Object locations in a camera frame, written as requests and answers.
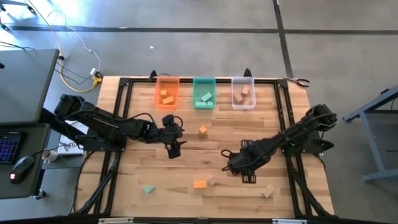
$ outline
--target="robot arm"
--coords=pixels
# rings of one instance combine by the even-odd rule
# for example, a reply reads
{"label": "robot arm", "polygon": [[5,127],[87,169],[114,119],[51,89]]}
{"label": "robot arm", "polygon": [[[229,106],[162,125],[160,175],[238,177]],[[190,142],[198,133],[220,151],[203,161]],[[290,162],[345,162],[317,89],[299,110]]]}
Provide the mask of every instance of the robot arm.
{"label": "robot arm", "polygon": [[[72,95],[62,95],[54,112],[59,120],[81,122],[96,131],[101,140],[110,144],[119,144],[125,137],[145,143],[162,142],[168,150],[170,159],[180,156],[180,146],[185,143],[177,141],[182,137],[184,130],[174,122],[174,118],[178,118],[181,122],[182,120],[172,114],[162,119],[164,128],[158,128],[150,114],[142,113],[132,118],[122,119],[86,102],[81,96]],[[136,118],[144,114],[148,115],[152,121]],[[69,138],[82,140],[95,137],[69,136]]]}
{"label": "robot arm", "polygon": [[303,143],[312,131],[329,131],[336,125],[336,114],[327,105],[316,105],[307,111],[306,115],[293,126],[280,131],[270,139],[254,141],[229,157],[223,171],[230,170],[234,174],[242,174],[246,170],[256,170],[268,163],[280,147]]}

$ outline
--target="gray floor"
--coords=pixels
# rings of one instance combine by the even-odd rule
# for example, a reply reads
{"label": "gray floor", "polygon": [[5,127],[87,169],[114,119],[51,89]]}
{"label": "gray floor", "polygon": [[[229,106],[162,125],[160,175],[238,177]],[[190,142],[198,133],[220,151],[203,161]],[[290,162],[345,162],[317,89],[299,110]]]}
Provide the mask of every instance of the gray floor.
{"label": "gray floor", "polygon": [[[112,0],[56,2],[43,1],[37,7],[44,16],[53,9],[62,10],[72,26],[276,28],[271,0],[125,0],[117,5]],[[287,29],[398,29],[395,0],[280,0],[279,4]],[[29,11],[8,9],[8,15],[2,13],[4,22],[44,24]],[[63,24],[62,16],[50,18],[54,24]],[[73,33],[57,34],[67,67],[88,75],[97,66],[96,59]],[[256,77],[286,74],[277,34],[87,32],[81,36],[101,57],[104,75],[148,75],[156,69],[180,76],[233,76],[241,75],[246,67]],[[0,40],[38,49],[57,47],[50,32],[0,31]],[[287,35],[294,76],[311,80],[311,104],[326,103],[339,117],[398,83],[397,42],[398,35]],[[82,96],[96,102],[99,90]],[[55,73],[45,107],[53,110],[62,93],[75,94]],[[325,139],[335,143],[325,153],[335,213],[344,218],[397,223],[398,179],[369,184],[362,180],[364,174],[376,171],[376,165],[360,122],[345,124],[340,119]],[[67,214],[73,190],[69,182],[76,179],[76,173],[71,169],[46,172],[43,189],[49,196],[40,201],[1,200],[0,220]],[[14,207],[21,212],[13,212]]]}

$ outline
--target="wooden tabletop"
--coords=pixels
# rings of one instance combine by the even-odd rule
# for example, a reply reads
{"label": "wooden tabletop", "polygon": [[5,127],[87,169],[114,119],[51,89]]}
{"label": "wooden tabletop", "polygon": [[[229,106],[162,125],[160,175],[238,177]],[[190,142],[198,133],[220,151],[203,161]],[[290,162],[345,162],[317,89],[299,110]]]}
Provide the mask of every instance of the wooden tabletop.
{"label": "wooden tabletop", "polygon": [[[105,77],[97,106],[113,112],[120,77]],[[244,184],[241,176],[222,172],[227,158],[223,149],[239,152],[240,140],[269,138],[280,129],[272,85],[256,84],[257,105],[250,111],[233,110],[231,84],[217,84],[214,110],[195,110],[192,105],[192,84],[181,83],[176,110],[158,110],[154,106],[155,83],[135,83],[132,89],[129,116],[147,112],[161,126],[167,114],[180,116],[185,132],[179,141],[181,156],[169,159],[163,144],[144,144],[128,140],[119,166],[112,216],[129,217],[212,217],[212,218],[292,218],[294,217],[285,157],[278,151],[269,163],[256,171],[257,183]],[[289,83],[295,120],[309,109],[307,92]],[[282,95],[284,110],[285,101]],[[120,115],[123,112],[122,100]],[[206,126],[208,134],[200,136]],[[80,208],[97,187],[103,152],[94,153],[85,164],[76,206]],[[303,154],[308,188],[326,211],[333,213],[323,165],[314,155]],[[193,181],[214,177],[215,186],[193,189]],[[274,193],[265,198],[261,192],[269,185]],[[146,194],[143,187],[155,186]],[[301,191],[300,208],[304,212]],[[103,197],[106,202],[108,188]]]}

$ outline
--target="teal block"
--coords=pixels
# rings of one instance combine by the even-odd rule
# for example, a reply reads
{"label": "teal block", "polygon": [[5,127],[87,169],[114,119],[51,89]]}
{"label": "teal block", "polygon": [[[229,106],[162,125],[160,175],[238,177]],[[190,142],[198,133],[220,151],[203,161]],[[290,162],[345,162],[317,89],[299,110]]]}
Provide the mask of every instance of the teal block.
{"label": "teal block", "polygon": [[206,102],[206,101],[208,101],[211,97],[212,97],[211,93],[206,93],[206,95],[204,95],[204,96],[201,98],[201,100],[202,100],[203,102]]}
{"label": "teal block", "polygon": [[206,106],[206,102],[197,101],[195,102],[195,106]]}
{"label": "teal block", "polygon": [[147,194],[150,194],[153,190],[155,190],[154,186],[145,186],[144,187],[144,192]]}

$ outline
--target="backlit keyboard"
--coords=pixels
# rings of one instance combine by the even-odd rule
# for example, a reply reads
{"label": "backlit keyboard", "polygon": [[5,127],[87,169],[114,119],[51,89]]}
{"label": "backlit keyboard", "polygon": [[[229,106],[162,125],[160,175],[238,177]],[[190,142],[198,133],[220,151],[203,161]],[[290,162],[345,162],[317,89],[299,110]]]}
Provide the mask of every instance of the backlit keyboard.
{"label": "backlit keyboard", "polygon": [[14,164],[24,133],[0,132],[0,164]]}

